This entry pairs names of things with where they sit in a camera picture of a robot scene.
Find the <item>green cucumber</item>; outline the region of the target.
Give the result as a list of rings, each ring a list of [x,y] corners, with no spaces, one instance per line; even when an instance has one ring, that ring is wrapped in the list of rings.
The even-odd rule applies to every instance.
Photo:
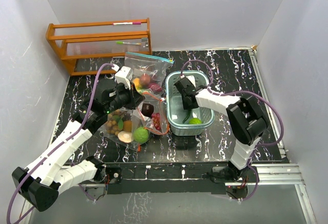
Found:
[[[190,109],[190,110],[187,111],[187,114],[186,114],[185,118],[182,121],[183,124],[190,118],[191,114],[192,114],[192,110]]]

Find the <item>longan bunch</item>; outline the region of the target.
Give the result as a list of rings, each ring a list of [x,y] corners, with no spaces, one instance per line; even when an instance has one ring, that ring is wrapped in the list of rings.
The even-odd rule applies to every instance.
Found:
[[[121,132],[124,127],[122,112],[115,111],[113,113],[108,114],[107,118],[108,118],[106,122],[107,132],[117,137],[119,132]]]

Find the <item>green yellow mango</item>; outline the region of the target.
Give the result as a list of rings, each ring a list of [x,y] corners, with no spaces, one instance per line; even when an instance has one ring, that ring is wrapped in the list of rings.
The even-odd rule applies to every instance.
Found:
[[[142,86],[139,78],[133,79],[133,84],[138,92],[142,93],[145,91],[145,88]]]

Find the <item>green lime fruit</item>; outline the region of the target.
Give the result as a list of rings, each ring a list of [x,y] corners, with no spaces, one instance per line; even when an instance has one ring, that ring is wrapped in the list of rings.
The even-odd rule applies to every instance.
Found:
[[[202,121],[199,118],[191,118],[189,120],[189,125],[199,125],[202,124]]]

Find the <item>light blue plastic basket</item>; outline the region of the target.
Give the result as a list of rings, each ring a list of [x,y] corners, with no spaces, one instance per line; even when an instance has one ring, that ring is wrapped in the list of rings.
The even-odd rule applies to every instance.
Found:
[[[170,73],[165,81],[168,122],[173,134],[176,136],[200,135],[214,122],[214,111],[209,108],[192,109],[190,118],[183,124],[182,121],[187,114],[187,110],[183,108],[181,94],[174,86],[179,79],[180,72],[175,71]],[[191,118],[199,118],[202,124],[189,125],[189,120]]]

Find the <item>orange-zipper clear bag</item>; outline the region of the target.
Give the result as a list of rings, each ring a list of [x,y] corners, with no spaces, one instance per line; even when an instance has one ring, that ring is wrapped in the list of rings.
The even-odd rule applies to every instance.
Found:
[[[133,138],[136,129],[137,118],[133,110],[118,109],[107,115],[107,121],[101,126],[99,132],[109,140],[139,152],[141,144]]]
[[[151,135],[166,135],[169,131],[170,125],[167,119],[165,98],[149,92],[144,92],[142,95],[145,97],[145,100],[133,111],[133,115],[137,118],[136,128],[146,128],[149,132],[149,138]],[[155,129],[152,118],[142,115],[141,108],[143,103],[152,104],[154,106],[154,113],[160,114],[161,130],[158,131]]]

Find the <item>magenta round fruit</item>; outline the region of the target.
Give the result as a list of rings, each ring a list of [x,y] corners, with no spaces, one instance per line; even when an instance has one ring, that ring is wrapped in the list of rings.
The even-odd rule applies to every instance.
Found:
[[[149,89],[155,94],[162,92],[162,87],[157,83],[150,83]]]

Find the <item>orange fruit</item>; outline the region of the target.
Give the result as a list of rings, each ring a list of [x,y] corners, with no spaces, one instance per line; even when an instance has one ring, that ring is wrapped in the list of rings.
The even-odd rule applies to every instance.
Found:
[[[123,130],[125,132],[132,132],[132,121],[131,120],[124,121]]]

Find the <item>red apple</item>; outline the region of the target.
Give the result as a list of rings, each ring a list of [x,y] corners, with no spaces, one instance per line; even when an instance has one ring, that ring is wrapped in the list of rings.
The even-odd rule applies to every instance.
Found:
[[[139,78],[140,85],[144,88],[147,88],[149,84],[151,83],[151,77],[148,74],[143,74]]]

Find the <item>red grape bunch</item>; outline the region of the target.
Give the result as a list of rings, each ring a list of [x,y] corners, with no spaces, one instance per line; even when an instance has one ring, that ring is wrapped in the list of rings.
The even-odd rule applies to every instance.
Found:
[[[159,113],[153,113],[152,114],[152,121],[153,125],[156,130],[161,130],[161,122],[160,122],[160,114]]]

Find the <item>blue-zipper clear bag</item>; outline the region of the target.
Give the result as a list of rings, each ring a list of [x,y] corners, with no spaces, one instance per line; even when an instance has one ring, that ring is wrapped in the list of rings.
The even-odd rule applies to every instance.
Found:
[[[125,54],[125,66],[133,70],[132,82],[135,78],[140,78],[141,75],[148,74],[151,77],[151,83],[157,83],[162,87],[162,83],[166,77],[166,71],[172,67],[174,61],[163,57],[127,52]],[[153,93],[149,86],[144,92]]]

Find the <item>white round bun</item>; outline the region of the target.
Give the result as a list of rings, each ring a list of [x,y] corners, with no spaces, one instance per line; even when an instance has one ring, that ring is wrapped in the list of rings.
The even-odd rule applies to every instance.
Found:
[[[123,143],[131,143],[133,141],[132,133],[131,132],[125,132],[120,131],[117,135],[118,139]]]

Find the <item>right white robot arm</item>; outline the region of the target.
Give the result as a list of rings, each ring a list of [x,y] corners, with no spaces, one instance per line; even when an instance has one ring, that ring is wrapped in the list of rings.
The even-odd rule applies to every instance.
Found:
[[[181,94],[185,110],[208,108],[228,117],[236,139],[234,152],[228,166],[216,175],[226,180],[241,181],[247,175],[252,153],[269,122],[258,101],[261,96],[250,91],[218,93],[210,87],[196,87],[187,77],[180,78],[174,86]]]

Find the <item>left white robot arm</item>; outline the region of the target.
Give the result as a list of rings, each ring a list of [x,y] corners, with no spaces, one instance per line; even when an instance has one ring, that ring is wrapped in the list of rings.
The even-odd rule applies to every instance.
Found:
[[[89,156],[67,169],[63,165],[74,152],[105,124],[108,115],[121,108],[136,109],[144,100],[133,83],[125,86],[113,79],[97,82],[95,92],[84,99],[61,135],[26,168],[12,173],[18,193],[38,211],[49,209],[58,196],[84,181],[101,182],[105,164]]]

